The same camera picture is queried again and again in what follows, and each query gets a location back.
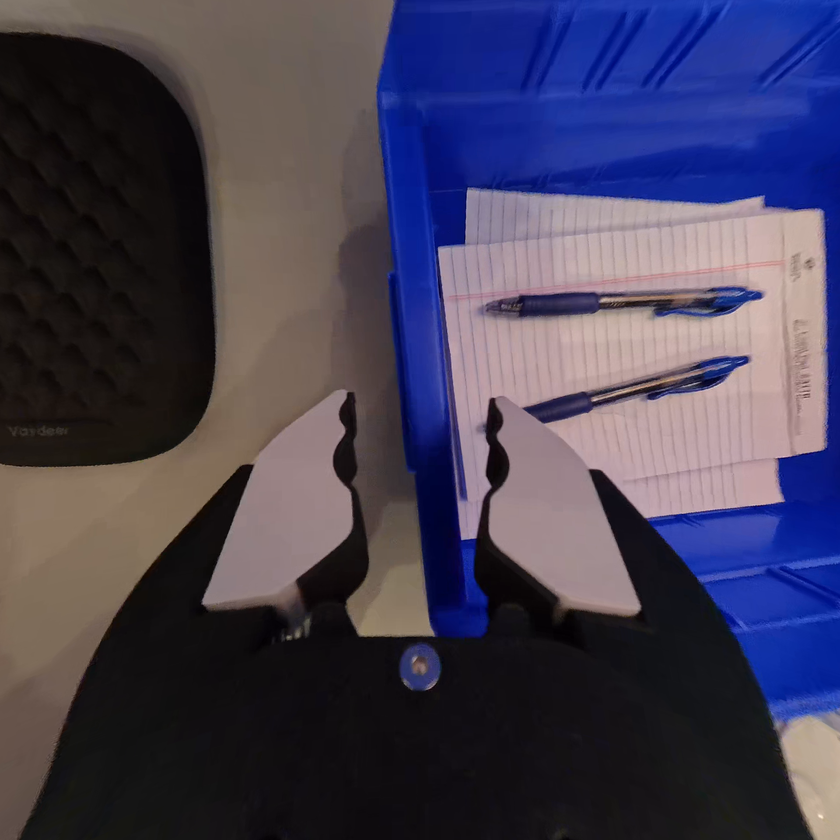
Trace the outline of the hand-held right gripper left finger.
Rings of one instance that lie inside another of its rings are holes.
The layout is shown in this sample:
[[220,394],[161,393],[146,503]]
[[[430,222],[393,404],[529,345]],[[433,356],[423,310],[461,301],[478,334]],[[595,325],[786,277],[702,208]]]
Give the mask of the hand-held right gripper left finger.
[[355,436],[354,394],[338,390],[261,450],[205,590],[207,610],[303,616],[360,588],[369,557]]

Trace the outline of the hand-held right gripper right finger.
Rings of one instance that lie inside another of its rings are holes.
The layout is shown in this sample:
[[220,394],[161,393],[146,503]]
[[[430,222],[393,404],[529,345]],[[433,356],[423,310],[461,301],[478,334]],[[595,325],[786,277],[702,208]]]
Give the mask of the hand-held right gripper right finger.
[[490,488],[475,573],[488,598],[519,600],[537,623],[570,611],[638,616],[634,583],[577,452],[505,396],[490,400],[486,441]]

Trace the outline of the blue pen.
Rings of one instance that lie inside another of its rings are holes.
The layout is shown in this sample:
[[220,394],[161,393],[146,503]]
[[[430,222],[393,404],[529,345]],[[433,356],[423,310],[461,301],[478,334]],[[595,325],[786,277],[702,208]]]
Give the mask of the blue pen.
[[763,298],[763,291],[748,287],[605,293],[579,291],[499,299],[487,303],[484,312],[515,319],[542,319],[589,316],[619,310],[649,310],[657,318],[715,318],[734,313]]
[[733,372],[750,362],[749,355],[718,356],[593,391],[557,396],[525,406],[523,410],[542,424],[551,424],[636,399],[656,401],[667,396],[704,392],[725,382]]

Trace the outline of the blue plastic bin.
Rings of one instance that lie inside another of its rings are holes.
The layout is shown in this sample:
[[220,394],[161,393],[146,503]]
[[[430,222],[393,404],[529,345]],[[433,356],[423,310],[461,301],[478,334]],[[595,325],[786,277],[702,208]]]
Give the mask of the blue plastic bin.
[[838,710],[838,2],[397,2],[377,91],[403,438],[429,614],[477,635],[476,530],[438,250],[468,190],[724,204],[825,219],[827,446],[781,503],[651,518],[781,720]]

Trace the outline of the grey desk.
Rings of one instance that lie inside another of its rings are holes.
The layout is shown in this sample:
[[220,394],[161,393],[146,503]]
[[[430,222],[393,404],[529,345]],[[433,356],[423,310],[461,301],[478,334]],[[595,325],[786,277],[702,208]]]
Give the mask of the grey desk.
[[141,575],[234,469],[331,392],[356,395],[371,566],[364,635],[431,634],[406,469],[376,81],[392,2],[2,2],[2,29],[100,40],[203,136],[216,282],[213,396],[173,450],[2,467],[2,838],[17,838],[78,682]]

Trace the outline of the black wrist rest pad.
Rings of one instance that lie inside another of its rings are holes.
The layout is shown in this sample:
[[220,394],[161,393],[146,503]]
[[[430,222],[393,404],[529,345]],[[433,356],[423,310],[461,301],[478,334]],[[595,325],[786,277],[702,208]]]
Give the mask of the black wrist rest pad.
[[182,443],[214,386],[203,149],[119,49],[1,37],[1,461],[132,463]]

